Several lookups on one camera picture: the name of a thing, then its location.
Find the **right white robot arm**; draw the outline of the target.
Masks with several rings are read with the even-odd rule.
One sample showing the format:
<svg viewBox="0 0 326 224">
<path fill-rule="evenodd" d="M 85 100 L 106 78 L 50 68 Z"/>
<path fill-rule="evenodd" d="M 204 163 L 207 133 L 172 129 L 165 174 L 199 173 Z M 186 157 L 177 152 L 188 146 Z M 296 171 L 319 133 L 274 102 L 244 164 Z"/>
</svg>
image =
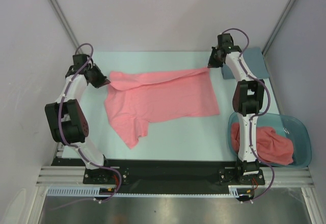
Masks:
<svg viewBox="0 0 326 224">
<path fill-rule="evenodd" d="M 209 68 L 227 65 L 237 81 L 232 107 L 239 122 L 239 151 L 232 181 L 241 185 L 264 185 L 256 146 L 256 125 L 263 106 L 265 83 L 245 63 L 238 46 L 212 47 Z"/>
</svg>

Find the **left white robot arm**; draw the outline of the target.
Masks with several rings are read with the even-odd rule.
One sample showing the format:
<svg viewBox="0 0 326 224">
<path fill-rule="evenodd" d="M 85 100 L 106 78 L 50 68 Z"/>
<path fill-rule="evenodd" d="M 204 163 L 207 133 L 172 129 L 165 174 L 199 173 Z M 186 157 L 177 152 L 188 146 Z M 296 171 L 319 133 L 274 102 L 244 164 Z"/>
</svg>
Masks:
<svg viewBox="0 0 326 224">
<path fill-rule="evenodd" d="M 72 65 L 69 68 L 61 95 L 54 103 L 45 106 L 51 136 L 55 142 L 73 149 L 81 158 L 86 167 L 85 184 L 88 180 L 92 184 L 108 184 L 114 179 L 119 186 L 121 174 L 106 164 L 105 156 L 90 140 L 89 125 L 79 104 L 89 84 L 100 88 L 110 82 L 95 64 L 81 70 L 78 67 Z"/>
</svg>

